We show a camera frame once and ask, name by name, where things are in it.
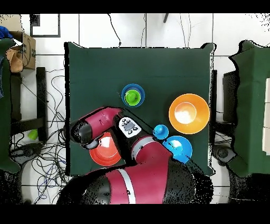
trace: dark green tablecloth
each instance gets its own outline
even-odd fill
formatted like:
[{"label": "dark green tablecloth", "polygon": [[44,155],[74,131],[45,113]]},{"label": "dark green tablecloth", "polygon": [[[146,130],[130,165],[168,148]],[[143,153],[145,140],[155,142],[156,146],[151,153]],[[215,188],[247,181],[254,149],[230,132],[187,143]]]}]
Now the dark green tablecloth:
[{"label": "dark green tablecloth", "polygon": [[[209,101],[209,56],[213,49],[213,44],[201,49],[85,49],[68,43],[65,50],[69,54],[70,120],[101,106],[125,108],[120,98],[122,89],[130,83],[139,84],[146,93],[145,101],[130,110],[151,127],[165,124],[170,136],[188,138],[193,147],[192,160],[211,175],[208,126],[197,134],[184,135],[173,129],[168,113],[170,104],[182,94],[198,94]],[[148,126],[141,125],[151,133]],[[70,143],[71,175],[84,175],[98,168],[88,151]]]},{"label": "dark green tablecloth", "polygon": [[262,151],[265,84],[270,78],[270,48],[251,41],[240,43],[232,56],[240,85],[237,89],[237,119],[234,150],[229,167],[240,177],[252,173],[270,174],[270,156]]},{"label": "dark green tablecloth", "polygon": [[[9,38],[0,40],[0,55],[6,57],[6,51],[14,46],[15,43]],[[20,166],[13,162],[9,155],[9,142],[11,132],[11,74],[9,62],[5,58],[2,70],[2,87],[4,97],[0,99],[0,169],[16,173],[20,171]]]}]

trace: cardboard box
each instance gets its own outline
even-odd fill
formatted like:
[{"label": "cardboard box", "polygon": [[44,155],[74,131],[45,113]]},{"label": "cardboard box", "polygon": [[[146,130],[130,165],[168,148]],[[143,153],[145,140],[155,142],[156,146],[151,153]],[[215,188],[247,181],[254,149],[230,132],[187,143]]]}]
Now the cardboard box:
[{"label": "cardboard box", "polygon": [[4,26],[14,39],[22,43],[14,46],[18,50],[17,56],[23,61],[24,69],[36,69],[36,40],[23,32],[21,16],[19,14],[0,14],[0,26]]}]

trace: blue cup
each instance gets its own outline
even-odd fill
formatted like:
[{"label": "blue cup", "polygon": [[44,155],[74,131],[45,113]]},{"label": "blue cup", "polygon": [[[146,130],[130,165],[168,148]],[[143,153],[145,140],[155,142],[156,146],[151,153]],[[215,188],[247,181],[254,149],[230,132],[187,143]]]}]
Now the blue cup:
[{"label": "blue cup", "polygon": [[169,135],[169,129],[165,125],[157,125],[153,130],[153,134],[157,139],[165,139]]},{"label": "blue cup", "polygon": [[184,137],[172,136],[163,142],[166,147],[173,154],[173,158],[186,164],[192,156],[192,145]]}]

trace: green cup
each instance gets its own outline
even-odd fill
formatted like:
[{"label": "green cup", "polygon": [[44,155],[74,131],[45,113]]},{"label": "green cup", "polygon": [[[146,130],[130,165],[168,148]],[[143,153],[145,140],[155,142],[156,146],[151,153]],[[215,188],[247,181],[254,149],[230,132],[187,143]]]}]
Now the green cup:
[{"label": "green cup", "polygon": [[129,106],[136,106],[141,100],[141,95],[138,91],[131,89],[126,92],[124,99]]},{"label": "green cup", "polygon": [[27,136],[31,140],[36,140],[36,138],[37,138],[37,129],[34,129],[34,130],[30,131]]}]

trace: orange bowl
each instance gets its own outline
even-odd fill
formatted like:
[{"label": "orange bowl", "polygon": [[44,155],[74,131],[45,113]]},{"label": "orange bowl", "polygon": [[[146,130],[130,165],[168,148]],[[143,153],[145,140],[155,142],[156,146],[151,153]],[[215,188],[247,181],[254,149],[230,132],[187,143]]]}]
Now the orange bowl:
[{"label": "orange bowl", "polygon": [[196,94],[177,97],[169,108],[169,120],[175,130],[195,134],[205,128],[210,118],[208,104]]}]

